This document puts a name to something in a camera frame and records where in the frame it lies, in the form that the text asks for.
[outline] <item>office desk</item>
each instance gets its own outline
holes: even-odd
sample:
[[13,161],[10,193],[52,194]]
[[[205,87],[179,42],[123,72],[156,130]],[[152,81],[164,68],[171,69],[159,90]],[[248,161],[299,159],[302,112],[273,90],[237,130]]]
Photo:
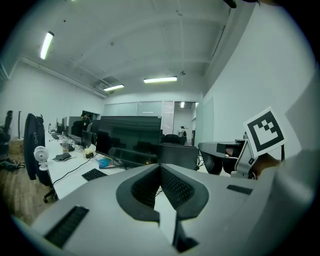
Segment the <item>office desk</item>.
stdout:
[[[54,161],[53,158],[55,158],[56,155],[61,155],[63,153],[62,146],[60,145],[60,143],[62,143],[63,140],[53,139],[54,138],[52,138],[50,133],[45,133],[45,147],[49,152],[49,158],[47,162],[52,183],[60,179],[66,173],[74,170],[75,168],[89,160],[84,157],[83,153],[74,150],[72,152],[69,152],[69,154],[72,156],[71,159],[64,162]],[[53,185],[53,187],[58,198],[64,198],[65,196],[67,196],[83,184],[87,183],[88,181],[86,181],[81,175],[92,170],[93,168],[96,168],[97,170],[100,170],[101,172],[107,175],[112,175],[124,171],[123,168],[99,169],[99,164],[96,161],[96,159],[99,159],[101,157],[103,157],[101,154],[96,155],[94,158],[90,159],[86,164],[84,164],[77,170],[69,173],[63,179],[57,181]]]

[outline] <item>small fan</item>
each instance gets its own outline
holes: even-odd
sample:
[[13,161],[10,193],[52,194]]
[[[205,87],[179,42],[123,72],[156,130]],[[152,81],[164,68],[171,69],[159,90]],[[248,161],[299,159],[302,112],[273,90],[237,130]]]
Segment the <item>small fan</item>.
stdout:
[[39,169],[41,171],[47,171],[48,170],[48,158],[49,158],[49,153],[47,149],[44,146],[37,146],[34,149],[34,158],[39,162]]

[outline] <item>black keyboard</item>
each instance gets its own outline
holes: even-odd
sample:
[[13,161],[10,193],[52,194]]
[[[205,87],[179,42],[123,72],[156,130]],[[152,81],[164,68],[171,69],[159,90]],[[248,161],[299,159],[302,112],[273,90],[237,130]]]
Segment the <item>black keyboard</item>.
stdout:
[[108,176],[105,173],[103,173],[102,171],[99,171],[97,169],[92,169],[88,172],[86,172],[85,174],[82,174],[82,177],[84,177],[87,181],[91,181],[94,180],[96,178],[100,178],[103,176]]

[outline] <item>black monitor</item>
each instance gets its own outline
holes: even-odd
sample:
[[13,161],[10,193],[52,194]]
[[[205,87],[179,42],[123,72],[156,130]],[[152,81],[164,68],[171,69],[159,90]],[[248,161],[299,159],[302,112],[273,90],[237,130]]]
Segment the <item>black monitor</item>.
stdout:
[[91,126],[91,132],[98,134],[99,131],[100,120],[93,120]]
[[96,152],[137,167],[158,160],[161,117],[102,116]]
[[93,145],[97,145],[97,134],[94,133],[94,132],[91,132],[91,134],[92,134],[92,141],[91,141],[91,143],[92,143]]
[[194,170],[196,167],[195,157],[198,155],[199,150],[195,146],[160,144],[158,163],[173,164]]
[[69,116],[68,136],[76,143],[81,143],[84,121],[81,116]]
[[91,146],[91,141],[92,141],[92,133],[83,130],[82,131],[82,140],[81,140],[81,144],[83,146],[84,149],[87,149]]
[[68,131],[67,131],[67,117],[62,118],[61,128],[62,128],[62,132],[63,132],[64,134],[68,135]]

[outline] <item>jacket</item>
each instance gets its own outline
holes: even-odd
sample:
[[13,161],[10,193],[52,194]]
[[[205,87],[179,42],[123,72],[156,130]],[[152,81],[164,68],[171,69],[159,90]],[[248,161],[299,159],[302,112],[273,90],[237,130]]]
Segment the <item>jacket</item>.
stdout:
[[29,113],[26,117],[23,143],[24,162],[30,180],[35,180],[37,175],[42,184],[50,186],[51,180],[48,172],[39,169],[40,165],[34,156],[36,147],[46,146],[45,128],[43,123],[44,120],[42,116],[35,117],[33,114]]

